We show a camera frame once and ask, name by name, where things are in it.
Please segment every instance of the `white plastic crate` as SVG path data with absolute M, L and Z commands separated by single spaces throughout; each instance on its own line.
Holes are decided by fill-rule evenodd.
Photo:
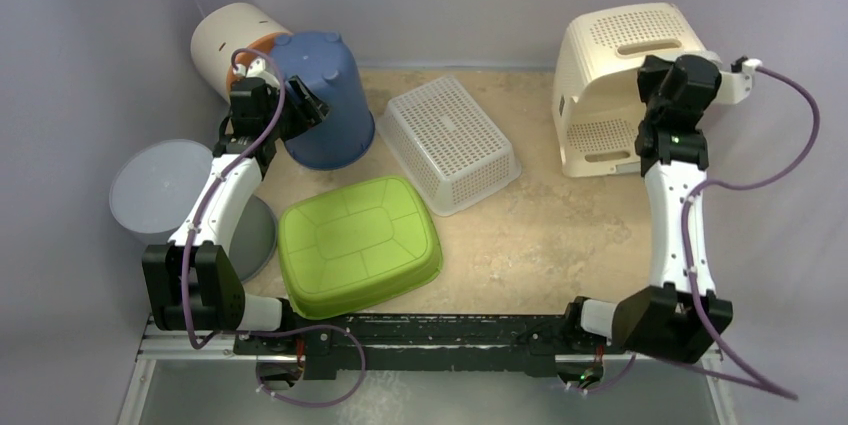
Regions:
M 639 100 L 637 71 L 649 54 L 674 60 L 683 53 L 718 59 L 668 3 L 601 10 L 569 24 L 551 103 L 565 175 L 639 171 L 634 142 L 645 104 Z
M 468 208 L 521 175 L 512 143 L 450 75 L 389 100 L 377 131 L 437 215 Z

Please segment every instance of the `white laundry basket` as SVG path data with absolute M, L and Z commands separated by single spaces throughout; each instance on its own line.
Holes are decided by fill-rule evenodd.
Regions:
M 463 210 L 521 174 L 512 143 L 452 76 L 389 100 L 377 131 L 437 215 Z
M 586 177 L 639 171 L 634 141 L 645 105 L 636 73 L 647 55 L 673 59 L 704 50 L 674 5 L 611 8 L 574 19 L 557 61 L 551 111 L 562 171 Z

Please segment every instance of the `tan tiled floor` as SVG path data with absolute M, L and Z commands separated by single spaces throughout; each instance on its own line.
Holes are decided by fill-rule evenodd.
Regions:
M 512 142 L 521 176 L 450 217 L 434 216 L 444 268 L 433 282 L 374 307 L 382 312 L 561 313 L 575 295 L 620 300 L 647 283 L 650 212 L 638 175 L 569 179 L 550 116 L 553 75 L 452 71 Z M 362 73 L 375 117 L 388 100 L 440 71 Z M 318 193 L 403 171 L 378 136 L 353 165 L 315 172 L 278 153 L 257 195 L 279 216 Z M 273 259 L 248 292 L 283 296 Z

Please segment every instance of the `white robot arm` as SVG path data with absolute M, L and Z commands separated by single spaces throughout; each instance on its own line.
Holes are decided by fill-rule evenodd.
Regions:
M 291 315 L 286 314 L 291 309 L 284 300 L 245 293 L 228 254 L 244 207 L 276 154 L 274 142 L 278 138 L 292 139 L 320 124 L 329 107 L 298 77 L 281 85 L 265 65 L 263 59 L 257 58 L 249 68 L 240 66 L 236 70 L 244 78 L 232 85 L 231 113 L 221 124 L 206 185 L 169 242 L 149 246 L 142 258 L 153 318 L 162 330 L 186 329 L 180 294 L 186 247 L 192 248 L 187 265 L 193 271 L 189 283 L 190 313 L 196 329 L 273 331 L 284 326 L 285 317 Z M 281 86 L 288 90 L 281 116 L 267 139 L 250 152 L 251 144 L 273 123 Z M 232 122 L 231 134 L 225 133 L 227 121 Z M 249 155 L 224 176 L 243 153 Z M 213 187 L 217 188 L 210 195 Z M 200 219 L 193 221 L 198 210 L 202 210 Z M 188 243 L 189 231 L 194 231 L 192 243 Z
M 712 61 L 682 55 L 673 62 L 648 57 L 639 71 L 647 106 L 636 148 L 652 217 L 648 287 L 614 304 L 580 297 L 580 327 L 613 345 L 670 360 L 693 363 L 712 344 L 692 310 L 701 300 L 723 331 L 732 319 L 730 302 L 716 298 L 704 243 L 703 196 L 692 198 L 689 234 L 699 296 L 692 297 L 684 256 L 681 217 L 690 191 L 705 181 L 706 140 L 695 128 L 710 103 L 735 105 L 753 87 L 759 60 L 737 61 L 719 72 Z

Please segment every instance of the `black clamp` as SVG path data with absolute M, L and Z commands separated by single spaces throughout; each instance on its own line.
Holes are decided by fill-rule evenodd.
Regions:
M 283 112 L 277 126 L 257 148 L 252 158 L 259 163 L 262 177 L 277 153 L 274 142 L 288 141 L 299 137 L 318 126 L 330 114 L 330 107 L 294 76 L 287 80 Z M 247 149 L 265 131 L 277 110 L 280 91 L 258 77 L 248 77 L 233 82 L 230 88 L 230 113 L 218 129 L 218 143 L 213 156 L 239 154 Z M 232 124 L 232 133 L 227 133 L 227 124 Z
M 696 55 L 682 55 L 674 62 L 649 55 L 637 85 L 647 108 L 635 143 L 642 176 L 657 161 L 694 163 L 706 170 L 707 140 L 696 127 L 721 86 L 718 67 Z

